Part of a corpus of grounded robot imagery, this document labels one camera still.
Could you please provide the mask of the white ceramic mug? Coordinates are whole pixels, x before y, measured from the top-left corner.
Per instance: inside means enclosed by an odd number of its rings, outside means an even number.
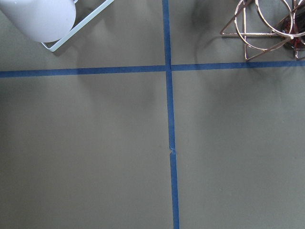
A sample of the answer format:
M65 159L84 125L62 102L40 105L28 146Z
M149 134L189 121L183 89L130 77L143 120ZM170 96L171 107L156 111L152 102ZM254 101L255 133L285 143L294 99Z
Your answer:
M36 42L54 42L72 29L76 19L73 0L2 0L0 11Z

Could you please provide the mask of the dark tea bottle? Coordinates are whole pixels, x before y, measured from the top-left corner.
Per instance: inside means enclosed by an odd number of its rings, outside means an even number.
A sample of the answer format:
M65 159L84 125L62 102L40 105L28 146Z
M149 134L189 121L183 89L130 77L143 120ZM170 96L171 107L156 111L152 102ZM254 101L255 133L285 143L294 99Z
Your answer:
M281 32L288 33L290 29L291 20L289 17L282 19L277 25L276 29L280 29ZM295 21L293 28L291 30L292 34L303 33L305 32L305 9L299 9L295 13ZM305 50L305 36L296 37L291 41L288 41L284 44L285 47L294 49L294 50Z

